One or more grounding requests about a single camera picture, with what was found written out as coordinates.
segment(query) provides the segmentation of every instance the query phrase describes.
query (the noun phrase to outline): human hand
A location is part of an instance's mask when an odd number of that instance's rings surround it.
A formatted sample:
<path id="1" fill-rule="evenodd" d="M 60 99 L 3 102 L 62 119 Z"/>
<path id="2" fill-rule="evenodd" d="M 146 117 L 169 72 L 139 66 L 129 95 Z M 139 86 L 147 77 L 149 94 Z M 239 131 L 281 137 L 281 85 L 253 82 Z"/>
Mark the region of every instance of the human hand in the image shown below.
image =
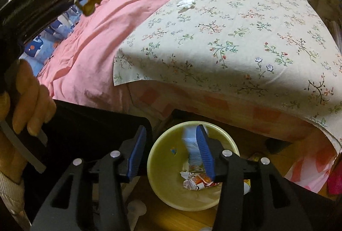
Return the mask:
<path id="1" fill-rule="evenodd" d="M 54 116 L 56 104 L 49 96 L 48 89 L 40 85 L 33 76 L 32 69 L 25 60 L 21 60 L 19 65 L 16 88 L 20 99 L 13 114 L 13 129 L 19 134 L 27 126 L 28 132 L 37 136 L 42 124 Z M 6 118 L 9 110 L 10 96 L 4 93 L 0 95 L 0 121 Z M 20 183 L 26 164 L 27 161 L 0 129 L 0 171 L 13 182 Z"/>

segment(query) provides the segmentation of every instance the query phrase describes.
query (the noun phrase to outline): crumpled tissue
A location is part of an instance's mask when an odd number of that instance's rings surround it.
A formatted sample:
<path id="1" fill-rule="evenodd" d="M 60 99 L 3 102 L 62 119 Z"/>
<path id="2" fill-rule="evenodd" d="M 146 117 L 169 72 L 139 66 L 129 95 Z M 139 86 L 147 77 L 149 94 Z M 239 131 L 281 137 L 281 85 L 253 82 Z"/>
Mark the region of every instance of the crumpled tissue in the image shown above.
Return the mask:
<path id="1" fill-rule="evenodd" d="M 189 9 L 195 6 L 195 0 L 181 0 L 178 4 L 177 7 L 179 7 L 181 10 L 183 8 Z"/>

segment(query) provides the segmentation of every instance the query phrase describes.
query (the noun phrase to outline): blue fabric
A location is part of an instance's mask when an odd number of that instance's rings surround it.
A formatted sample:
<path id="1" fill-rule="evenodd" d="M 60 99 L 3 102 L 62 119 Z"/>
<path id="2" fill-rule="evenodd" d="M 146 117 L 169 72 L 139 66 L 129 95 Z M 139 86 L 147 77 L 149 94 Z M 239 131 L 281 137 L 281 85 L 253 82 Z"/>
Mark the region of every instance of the blue fabric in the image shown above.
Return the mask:
<path id="1" fill-rule="evenodd" d="M 40 62 L 38 62 L 37 60 L 35 60 L 33 57 L 28 56 L 26 53 L 23 53 L 19 59 L 25 59 L 32 68 L 33 71 L 33 75 L 35 77 L 37 77 L 37 75 L 39 74 L 39 72 L 43 69 L 44 64 L 41 64 Z"/>
<path id="2" fill-rule="evenodd" d="M 74 31 L 79 22 L 81 10 L 76 6 L 69 8 L 63 15 L 68 18 L 71 25 L 64 25 L 59 20 L 52 22 L 35 39 L 27 43 L 24 53 L 20 57 L 25 59 L 32 67 L 34 76 L 37 76 L 47 61 L 51 58 L 57 45 Z"/>

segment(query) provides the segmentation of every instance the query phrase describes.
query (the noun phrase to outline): bed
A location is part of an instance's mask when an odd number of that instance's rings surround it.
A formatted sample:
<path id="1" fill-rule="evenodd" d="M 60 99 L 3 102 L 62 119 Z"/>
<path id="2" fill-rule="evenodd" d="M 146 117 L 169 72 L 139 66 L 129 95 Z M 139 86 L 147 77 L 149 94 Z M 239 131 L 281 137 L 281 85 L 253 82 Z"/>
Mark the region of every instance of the bed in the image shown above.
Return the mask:
<path id="1" fill-rule="evenodd" d="M 194 0 L 182 11 L 179 1 L 104 0 L 40 82 L 80 105 L 161 120 L 180 109 L 300 140 L 286 177 L 318 192 L 342 138 L 342 59 L 324 23 L 306 0 Z"/>

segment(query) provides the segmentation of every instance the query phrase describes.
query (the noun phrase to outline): metal screw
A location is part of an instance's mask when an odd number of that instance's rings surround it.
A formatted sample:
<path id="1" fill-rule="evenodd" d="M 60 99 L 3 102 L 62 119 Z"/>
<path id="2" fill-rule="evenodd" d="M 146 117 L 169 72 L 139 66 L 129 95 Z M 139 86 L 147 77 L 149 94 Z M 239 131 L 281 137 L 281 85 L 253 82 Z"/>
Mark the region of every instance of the metal screw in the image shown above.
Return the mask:
<path id="1" fill-rule="evenodd" d="M 111 157 L 112 158 L 117 158 L 121 155 L 120 151 L 114 150 L 111 152 Z"/>
<path id="2" fill-rule="evenodd" d="M 233 152 L 230 150 L 223 150 L 222 155 L 224 155 L 225 157 L 231 157 L 233 155 Z"/>
<path id="3" fill-rule="evenodd" d="M 80 158 L 77 158 L 77 159 L 74 159 L 72 164 L 75 165 L 75 166 L 78 166 L 82 163 L 82 159 Z"/>
<path id="4" fill-rule="evenodd" d="M 261 158 L 261 163 L 262 164 L 264 164 L 264 165 L 268 165 L 268 164 L 270 164 L 270 159 L 269 158 L 266 158 L 266 157 L 263 157 L 263 158 Z"/>

